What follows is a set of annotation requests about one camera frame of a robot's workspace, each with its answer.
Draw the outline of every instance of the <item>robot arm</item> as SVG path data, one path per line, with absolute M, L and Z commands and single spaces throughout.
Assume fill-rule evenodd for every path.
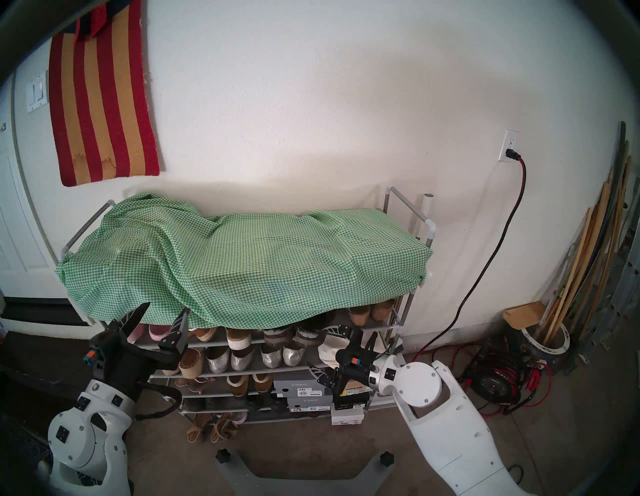
M 53 467 L 49 486 L 61 495 L 130 495 L 127 450 L 122 435 L 133 419 L 158 419 L 180 406 L 182 394 L 174 388 L 148 383 L 157 369 L 174 370 L 187 348 L 189 309 L 182 310 L 159 351 L 141 349 L 127 342 L 149 304 L 144 303 L 120 320 L 114 320 L 89 345 L 84 358 L 93 366 L 93 379 L 76 406 L 57 415 L 49 424 Z M 135 415 L 143 389 L 172 396 L 176 402 L 162 412 Z M 102 481 L 83 486 L 78 472 Z
M 336 354 L 339 367 L 318 382 L 340 394 L 348 379 L 368 384 L 394 399 L 411 434 L 431 467 L 454 490 L 465 496 L 524 495 L 500 460 L 489 427 L 462 390 L 451 371 L 440 362 L 403 365 L 399 357 L 376 354 L 362 348 L 362 331 L 350 332 L 349 345 Z M 449 398 L 418 418 L 412 407 L 434 404 L 443 394 Z

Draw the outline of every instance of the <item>metal shoe rack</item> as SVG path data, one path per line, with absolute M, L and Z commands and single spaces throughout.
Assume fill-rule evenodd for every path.
M 411 203 L 404 195 L 402 195 L 394 186 L 390 186 L 387 189 L 385 194 L 385 203 L 383 212 L 386 214 L 389 206 L 389 198 L 390 195 L 394 194 L 395 196 L 402 201 L 421 221 L 421 230 L 420 236 L 418 239 L 423 239 L 425 241 L 426 246 L 431 247 L 431 243 L 433 242 L 436 234 L 436 225 L 433 221 L 428 218 L 429 208 L 431 206 L 431 201 L 433 199 L 433 195 L 426 193 L 423 198 L 423 204 L 421 208 L 418 208 L 416 205 Z M 65 245 L 61 254 L 60 260 L 64 257 L 64 255 L 69 251 L 71 246 L 84 234 L 84 232 L 91 226 L 93 222 L 95 222 L 100 215 L 106 211 L 110 206 L 113 206 L 115 203 L 112 200 L 109 200 L 106 204 L 104 204 L 100 210 L 98 210 L 92 217 L 89 219 L 87 223 L 84 224 L 82 229 L 76 233 L 76 235 Z M 371 320 L 367 322 L 367 324 L 363 327 L 364 330 L 374 330 L 380 333 L 380 337 L 385 344 L 385 347 L 394 351 L 396 349 L 397 343 L 399 342 L 399 331 L 404 325 L 406 318 L 409 313 L 409 309 L 411 308 L 411 304 L 413 301 L 413 297 L 415 295 L 415 291 L 411 292 L 406 296 L 406 300 L 404 296 L 401 296 L 397 299 L 395 307 L 392 309 L 389 322 L 385 325 L 380 325 L 379 323 L 375 323 Z M 330 325 L 337 324 L 345 324 L 352 325 L 350 318 L 346 309 L 336 310 L 335 318 Z M 202 342 L 197 337 L 193 336 L 189 338 L 189 347 L 190 348 L 209 348 L 211 346 L 226 346 L 227 339 L 225 335 L 220 335 L 220 333 L 216 333 L 214 336 L 214 340 L 209 342 Z M 264 338 L 261 333 L 256 332 L 252 337 L 252 344 L 259 345 L 264 342 Z M 141 339 L 136 341 L 136 345 L 145 348 L 145 349 L 157 349 L 158 345 L 154 342 L 148 334 L 145 334 Z M 242 372 L 236 372 L 232 369 L 229 369 L 220 374 L 214 374 L 209 371 L 208 363 L 205 360 L 203 371 L 199 375 L 199 377 L 203 378 L 226 378 L 227 376 L 237 376 L 237 375 L 250 375 L 250 374 L 278 374 L 280 372 L 289 372 L 289 371 L 300 371 L 300 370 L 309 370 L 309 366 L 312 365 L 314 367 L 326 367 L 320 358 L 318 357 L 317 347 L 309 347 L 305 356 L 303 357 L 303 364 L 300 364 L 296 367 L 288 367 L 281 366 L 276 369 L 269 369 L 262 363 L 262 357 L 260 353 L 256 353 L 252 364 L 247 368 L 247 370 Z M 176 374 L 173 376 L 166 376 L 162 371 L 156 371 L 151 375 L 150 381 L 158 381 L 165 385 L 170 385 L 172 380 L 181 378 L 182 374 Z M 230 388 L 227 384 L 226 380 L 214 380 L 210 383 L 206 384 L 203 388 L 202 393 L 193 393 L 188 388 L 181 388 L 183 390 L 183 399 L 187 398 L 207 398 L 207 397 L 215 397 L 215 398 L 225 398 L 217 402 L 216 408 L 213 410 L 200 410 L 199 412 L 190 412 L 188 410 L 180 409 L 180 413 L 182 415 L 192 415 L 195 413 L 224 413 L 224 412 L 248 412 L 247 420 L 244 422 L 245 424 L 257 424 L 257 423 L 265 423 L 265 422 L 282 422 L 285 420 L 300 420 L 311 417 L 300 417 L 294 418 L 287 411 L 284 413 L 272 412 L 270 408 L 265 407 L 262 408 L 258 412 L 250 412 L 246 408 L 238 408 L 238 402 L 233 398 L 233 395 L 230 391 Z M 167 401 L 173 401 L 169 397 L 165 397 Z M 395 406 L 396 403 L 393 400 L 392 396 L 380 396 L 376 394 L 372 396 L 369 403 L 366 406 L 366 410 L 376 410 L 378 408 L 386 408 L 389 406 Z M 317 417 L 328 417 L 330 414 L 328 412 L 320 413 Z

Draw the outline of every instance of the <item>green checkered fabric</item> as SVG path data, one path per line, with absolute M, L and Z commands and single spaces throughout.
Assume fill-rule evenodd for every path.
M 89 316 L 109 321 L 150 301 L 143 322 L 282 326 L 413 291 L 432 251 L 374 209 L 206 218 L 140 193 L 117 204 L 57 274 Z

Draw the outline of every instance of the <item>light switch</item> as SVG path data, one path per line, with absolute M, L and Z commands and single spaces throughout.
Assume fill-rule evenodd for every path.
M 33 83 L 27 84 L 27 108 L 36 102 L 35 90 L 36 87 Z
M 39 79 L 36 84 L 34 85 L 35 91 L 35 98 L 36 101 L 39 102 L 40 100 L 42 100 L 44 98 L 44 90 L 42 88 L 44 81 L 42 81 L 41 79 Z
M 49 103 L 47 88 L 47 71 L 33 78 L 27 84 L 27 113 L 33 112 L 36 108 Z

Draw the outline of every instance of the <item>white wall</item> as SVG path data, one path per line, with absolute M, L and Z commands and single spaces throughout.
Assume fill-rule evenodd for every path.
M 438 225 L 407 332 L 445 327 L 497 242 L 520 167 L 496 162 L 520 131 L 527 190 L 506 242 L 456 327 L 539 296 L 636 126 L 619 63 L 570 4 L 526 1 L 150 1 L 157 177 L 64 188 L 49 107 L 17 137 L 56 251 L 106 199 L 155 191 L 203 214 L 381 207 L 384 190 L 435 195 Z M 17 72 L 47 68 L 48 44 Z M 410 216 L 393 200 L 391 215 Z

